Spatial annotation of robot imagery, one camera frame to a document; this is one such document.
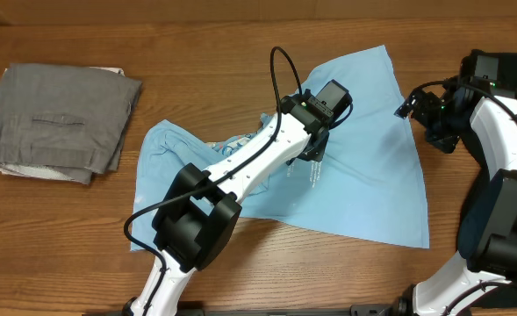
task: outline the wooden table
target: wooden table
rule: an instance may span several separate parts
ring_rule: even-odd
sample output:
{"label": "wooden table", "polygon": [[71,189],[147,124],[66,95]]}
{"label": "wooden table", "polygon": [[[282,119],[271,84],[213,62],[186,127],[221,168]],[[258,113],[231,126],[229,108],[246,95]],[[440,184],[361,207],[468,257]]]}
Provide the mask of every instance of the wooden table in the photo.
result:
{"label": "wooden table", "polygon": [[[273,46],[285,48],[306,78],[324,61],[381,44],[406,94],[454,75],[472,48],[517,52],[517,18],[0,27],[0,75],[11,62],[45,62],[121,67],[144,84],[118,172],[90,186],[0,175],[0,315],[116,310],[140,293],[153,256],[130,253],[121,227],[151,126],[169,119],[206,141],[253,132],[260,113],[274,109]],[[281,93],[292,92],[285,61],[276,67]],[[413,132],[430,210],[429,250],[241,219],[182,301],[207,309],[347,307],[391,302],[433,275],[456,250],[460,206],[478,166],[462,146],[441,154],[417,123]],[[517,310],[478,312],[491,313]]]}

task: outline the light blue shirt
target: light blue shirt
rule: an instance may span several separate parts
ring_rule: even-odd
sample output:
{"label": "light blue shirt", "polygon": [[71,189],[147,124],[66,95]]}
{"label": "light blue shirt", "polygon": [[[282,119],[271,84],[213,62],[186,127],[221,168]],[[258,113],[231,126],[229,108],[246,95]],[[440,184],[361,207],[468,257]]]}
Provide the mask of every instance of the light blue shirt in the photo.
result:
{"label": "light blue shirt", "polygon": [[[322,162],[284,164],[244,200],[241,216],[429,248],[424,178],[410,122],[393,115],[404,99],[385,47],[318,66],[303,90],[316,95],[332,79],[349,90],[354,111],[330,132]],[[204,169],[232,154],[236,148],[223,149],[233,140],[210,147],[167,120],[153,127],[140,152],[133,211],[162,201],[186,163]],[[197,204],[210,211],[202,202]],[[148,245],[154,245],[153,216],[150,212],[133,222],[133,236]]]}

